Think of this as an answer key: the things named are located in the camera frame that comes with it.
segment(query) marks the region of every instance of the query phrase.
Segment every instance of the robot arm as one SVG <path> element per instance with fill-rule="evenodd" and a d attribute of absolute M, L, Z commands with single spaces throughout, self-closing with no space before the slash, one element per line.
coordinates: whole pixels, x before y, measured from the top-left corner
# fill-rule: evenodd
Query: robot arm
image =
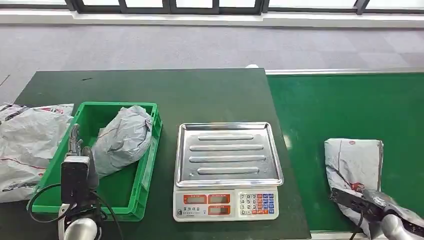
<path fill-rule="evenodd" d="M 424 240 L 423 237 L 406 230 L 401 218 L 394 214 L 383 217 L 381 229 L 389 240 Z"/>
<path fill-rule="evenodd" d="M 364 190 L 358 197 L 332 188 L 330 200 L 363 213 L 369 222 L 379 223 L 389 240 L 424 240 L 424 220 L 383 192 Z"/>

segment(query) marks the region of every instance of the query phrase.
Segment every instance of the dark green table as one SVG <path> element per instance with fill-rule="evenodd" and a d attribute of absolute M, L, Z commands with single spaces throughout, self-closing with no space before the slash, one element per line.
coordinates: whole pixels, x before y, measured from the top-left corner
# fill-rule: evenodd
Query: dark green table
<path fill-rule="evenodd" d="M 324 141 L 384 143 L 382 190 L 424 217 L 424 70 L 268 74 L 311 231 L 351 231 L 328 200 Z"/>
<path fill-rule="evenodd" d="M 123 222 L 126 239 L 305 239 L 310 232 L 263 69 L 37 72 L 16 100 L 27 106 L 84 101 L 154 102 L 163 129 L 144 219 Z M 269 122 L 281 160 L 279 217 L 267 221 L 177 223 L 172 192 L 178 126 L 199 122 Z M 118 239 L 106 223 L 104 239 Z M 55 224 L 34 223 L 25 202 L 0 204 L 0 235 L 55 239 Z"/>

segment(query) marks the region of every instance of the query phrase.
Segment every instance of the black cable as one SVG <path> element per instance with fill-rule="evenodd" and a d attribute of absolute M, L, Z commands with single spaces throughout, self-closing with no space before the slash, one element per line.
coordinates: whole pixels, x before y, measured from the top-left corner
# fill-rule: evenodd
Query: black cable
<path fill-rule="evenodd" d="M 119 235 L 120 235 L 120 239 L 121 240 L 124 240 L 124 235 L 123 235 L 123 233 L 122 233 L 122 229 L 121 229 L 121 226 L 120 226 L 120 224 L 119 224 L 119 222 L 118 222 L 118 220 L 117 220 L 117 216 L 115 215 L 115 213 L 114 213 L 114 211 L 112 210 L 112 208 L 111 208 L 111 206 L 109 206 L 109 204 L 107 204 L 98 194 L 97 194 L 97 192 L 95 192 L 95 191 L 90 191 L 96 198 L 98 198 L 99 200 L 100 200 L 100 202 L 102 202 L 106 207 L 107 207 L 107 209 L 109 209 L 109 211 L 110 211 L 110 214 L 112 215 L 112 218 L 113 218 L 113 221 L 116 223 L 116 226 L 117 226 L 117 228 L 118 228 L 118 231 L 119 231 Z"/>
<path fill-rule="evenodd" d="M 349 240 L 353 240 L 353 239 L 354 239 L 354 237 L 355 237 L 355 235 L 356 235 L 357 233 L 359 233 L 359 231 L 361 230 L 361 224 L 362 224 L 362 221 L 363 221 L 363 220 L 364 220 L 364 212 L 363 212 L 363 211 L 361 211 L 361 212 L 360 212 L 359 222 L 358 222 L 358 224 L 357 224 L 357 226 L 356 226 L 356 228 L 355 228 L 355 231 L 353 231 L 352 236 L 349 238 Z"/>
<path fill-rule="evenodd" d="M 33 205 L 34 205 L 34 202 L 36 201 L 36 199 L 40 196 L 40 194 L 42 194 L 42 193 L 44 193 L 45 191 L 47 191 L 47 190 L 49 190 L 49 189 L 51 189 L 51 188 L 54 188 L 54 187 L 60 187 L 61 186 L 61 184 L 60 183 L 56 183 L 56 184 L 52 184 L 52 185 L 49 185 L 49 186 L 46 186 L 45 188 L 43 188 L 43 189 L 41 189 L 39 192 L 37 192 L 32 198 L 31 198 L 31 200 L 29 201 L 29 204 L 28 204 L 28 213 L 29 213 L 29 216 L 34 220 L 34 221 L 36 221 L 36 222 L 38 222 L 38 223 L 42 223 L 42 224 L 46 224 L 46 223 L 52 223 L 52 222 L 57 222 L 57 221 L 59 221 L 59 220 L 61 220 L 61 219 L 63 219 L 64 217 L 66 217 L 66 215 L 71 211 L 71 209 L 72 209 L 72 206 L 74 205 L 73 203 L 72 204 L 70 204 L 69 205 L 69 207 L 66 209 L 66 211 L 61 215 L 61 216 L 58 216 L 58 217 L 56 217 L 56 218 L 54 218 L 54 219 L 51 219 L 51 220 L 47 220 L 47 221 L 43 221 L 43 220 L 39 220 L 39 219 L 37 219 L 34 215 L 33 215 Z"/>

